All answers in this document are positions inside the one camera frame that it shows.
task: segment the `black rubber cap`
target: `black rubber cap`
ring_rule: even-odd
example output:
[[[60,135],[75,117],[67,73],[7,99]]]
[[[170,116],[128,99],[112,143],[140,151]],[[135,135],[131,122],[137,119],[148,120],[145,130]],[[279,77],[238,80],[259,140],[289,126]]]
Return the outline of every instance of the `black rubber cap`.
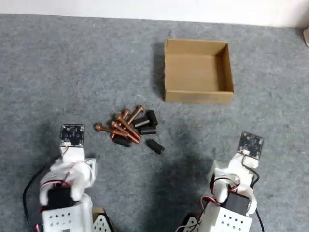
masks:
[[[120,144],[122,146],[131,147],[132,141],[128,138],[121,137],[119,135],[115,135],[115,137],[112,139],[114,143]]]
[[[155,112],[153,110],[147,110],[146,116],[149,118],[150,125],[158,125],[158,121],[156,120]]]
[[[158,154],[161,154],[165,148],[163,146],[161,146],[160,144],[158,144],[155,140],[153,139],[148,139],[146,141],[146,145],[152,149],[153,151],[155,151]]]
[[[150,122],[149,118],[141,117],[141,118],[138,118],[138,119],[134,120],[132,123],[133,123],[135,128],[138,128],[138,127],[141,127],[141,126],[149,124],[149,122]]]
[[[140,134],[156,134],[156,127],[155,126],[140,127]]]

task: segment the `electronic component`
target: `electronic component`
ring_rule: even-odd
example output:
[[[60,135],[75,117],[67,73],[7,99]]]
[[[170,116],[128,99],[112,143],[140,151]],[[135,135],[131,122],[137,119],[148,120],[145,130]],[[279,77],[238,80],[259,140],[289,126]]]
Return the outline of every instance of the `electronic component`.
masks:
[[[243,132],[240,137],[237,152],[259,160],[263,142],[264,138]]]
[[[141,118],[135,119],[132,123],[134,125],[134,128],[137,128],[137,127],[147,125],[147,124],[149,124],[149,122],[150,122],[149,118],[141,117]]]
[[[165,150],[163,146],[161,146],[159,143],[157,143],[153,139],[148,139],[146,141],[146,145],[158,154],[161,154]]]
[[[156,126],[158,124],[158,121],[156,120],[155,112],[153,110],[148,110],[146,112],[146,115],[150,120],[150,125]]]
[[[114,143],[120,144],[122,146],[131,147],[132,141],[128,138],[121,137],[119,135],[115,135],[112,139]]]
[[[221,207],[246,216],[249,203],[249,197],[235,192],[229,192],[226,201],[221,205]]]
[[[155,126],[139,127],[139,129],[140,129],[140,134],[156,134]]]
[[[60,132],[61,146],[82,147],[84,144],[83,124],[63,124]]]
[[[52,188],[48,191],[47,208],[60,209],[75,205],[75,201],[71,197],[71,187]]]

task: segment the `copper screw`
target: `copper screw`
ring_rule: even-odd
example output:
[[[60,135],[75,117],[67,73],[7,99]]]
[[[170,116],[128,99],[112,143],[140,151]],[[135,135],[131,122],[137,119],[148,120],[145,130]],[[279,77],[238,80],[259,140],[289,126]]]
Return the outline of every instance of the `copper screw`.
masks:
[[[97,123],[96,125],[95,125],[95,130],[96,131],[98,131],[98,132],[100,132],[100,131],[105,131],[105,132],[108,132],[108,133],[113,133],[113,134],[117,134],[117,135],[120,135],[120,136],[122,136],[122,137],[125,137],[125,138],[130,138],[133,142],[135,142],[135,143],[139,143],[139,140],[137,140],[136,138],[134,138],[132,135],[130,135],[127,131],[125,131],[125,132],[122,132],[122,131],[118,131],[118,130],[116,130],[116,129],[109,129],[109,128],[107,128],[107,127],[105,127],[105,126],[103,126],[103,124],[102,123]]]
[[[96,123],[94,127],[95,127],[95,130],[97,132],[100,132],[100,131],[106,131],[106,132],[109,132],[109,133],[112,132],[112,129],[109,129],[109,128],[103,126],[102,123]]]
[[[121,117],[121,115],[115,115],[115,119],[121,122],[138,140],[141,139],[141,136]]]
[[[144,112],[144,107],[142,105],[136,106],[136,109],[131,114],[130,119],[127,121],[128,124],[131,124],[131,122],[139,115],[140,112]]]
[[[129,109],[123,109],[122,110],[122,118],[125,120],[126,117],[131,113],[131,111]],[[113,139],[115,137],[115,134],[112,133],[111,134],[111,138]]]
[[[130,138],[133,142],[135,142],[136,144],[139,144],[140,141],[138,139],[136,139],[134,136],[132,136],[131,134],[129,134],[125,129],[123,129],[121,126],[119,126],[115,121],[112,122],[112,127],[114,127],[115,129],[118,129],[124,133],[127,134],[128,138]]]

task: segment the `open cardboard box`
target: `open cardboard box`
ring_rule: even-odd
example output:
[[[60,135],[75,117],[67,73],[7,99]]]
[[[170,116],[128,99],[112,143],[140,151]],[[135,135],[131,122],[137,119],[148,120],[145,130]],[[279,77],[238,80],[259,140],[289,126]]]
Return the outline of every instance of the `open cardboard box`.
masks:
[[[165,101],[229,103],[233,95],[226,42],[166,40]]]

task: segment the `black wire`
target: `black wire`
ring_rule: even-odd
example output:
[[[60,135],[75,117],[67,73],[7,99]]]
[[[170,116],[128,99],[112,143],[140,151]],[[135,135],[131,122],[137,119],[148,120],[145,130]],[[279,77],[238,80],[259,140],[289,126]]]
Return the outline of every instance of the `black wire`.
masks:
[[[42,173],[44,172],[46,169],[48,169],[58,158],[60,158],[63,154],[60,154],[58,156],[56,156],[55,158],[53,158],[51,161],[49,161],[46,165],[44,165],[41,169],[39,169],[36,174],[34,174],[34,176],[30,179],[29,183],[27,184],[27,186],[25,187],[25,190],[23,192],[23,206],[24,206],[24,212],[25,212],[25,217],[27,220],[27,223],[31,229],[31,231],[34,231],[33,226],[31,224],[30,221],[30,216],[29,216],[29,211],[28,211],[28,207],[27,207],[27,201],[26,201],[26,196],[27,196],[27,192],[29,190],[29,188],[31,187],[31,185],[33,184],[33,182],[35,181],[35,179]]]
[[[256,208],[256,210],[255,210],[255,213],[256,213],[257,218],[259,219],[259,222],[260,222],[260,224],[261,224],[262,232],[265,232],[264,225],[263,225],[261,216],[260,216],[260,214],[259,214],[259,211],[257,211],[257,208]]]
[[[260,179],[260,175],[259,175],[254,169],[249,168],[248,166],[246,166],[246,165],[243,163],[245,157],[246,157],[246,155],[244,155],[244,157],[242,158],[241,164],[242,164],[246,169],[248,169],[250,172],[252,172],[252,173],[256,176],[256,178],[255,178],[254,180],[252,180],[252,182],[251,182],[251,184],[250,184],[250,187],[252,188],[252,191],[253,191],[254,185],[255,185],[255,184],[259,181],[259,179]],[[255,213],[256,213],[256,215],[257,215],[257,218],[259,219],[262,232],[265,232],[264,224],[263,224],[263,222],[262,222],[261,216],[260,216],[259,211],[257,210],[257,208],[256,208],[256,210],[255,210]]]
[[[204,213],[204,211],[205,211],[206,206],[208,205],[208,203],[209,203],[209,201],[206,201],[206,205],[204,206],[204,208],[203,208],[203,210],[202,210],[202,213],[201,213],[200,216],[198,217],[197,223],[196,223],[195,226],[192,228],[192,230],[190,230],[189,232],[192,232],[192,231],[196,228],[196,226],[199,224],[198,222],[199,222],[199,220],[201,219],[201,217],[202,217],[202,215],[203,215],[203,213]]]

